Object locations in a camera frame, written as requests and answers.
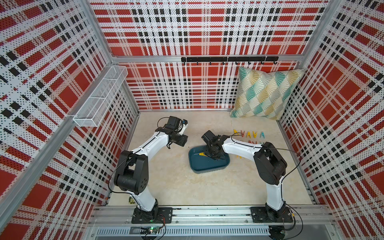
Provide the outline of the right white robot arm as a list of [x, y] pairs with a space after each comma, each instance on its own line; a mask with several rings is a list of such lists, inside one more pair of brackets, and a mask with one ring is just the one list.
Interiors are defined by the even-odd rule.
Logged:
[[254, 161], [260, 178], [266, 183], [266, 205], [276, 212], [284, 207], [282, 177], [288, 165], [271, 143], [250, 144], [226, 135], [202, 139], [206, 143], [204, 154], [211, 159], [220, 160], [225, 154], [233, 154]]

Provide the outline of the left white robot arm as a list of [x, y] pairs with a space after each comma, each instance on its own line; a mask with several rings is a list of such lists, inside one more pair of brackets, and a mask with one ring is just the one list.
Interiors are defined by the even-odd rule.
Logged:
[[149, 183], [149, 161], [164, 147], [171, 144], [185, 146], [188, 136], [175, 132], [155, 132], [150, 139], [132, 151], [123, 151], [114, 173], [113, 183], [122, 194], [131, 195], [138, 208], [151, 212], [157, 204], [147, 185]]

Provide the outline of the teal plastic storage tray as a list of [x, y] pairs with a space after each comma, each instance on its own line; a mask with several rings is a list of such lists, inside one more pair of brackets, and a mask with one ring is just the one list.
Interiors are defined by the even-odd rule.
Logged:
[[199, 156], [203, 153], [205, 146], [198, 146], [190, 149], [189, 163], [196, 174], [208, 173], [225, 169], [230, 164], [230, 156], [225, 160], [213, 160], [209, 157]]

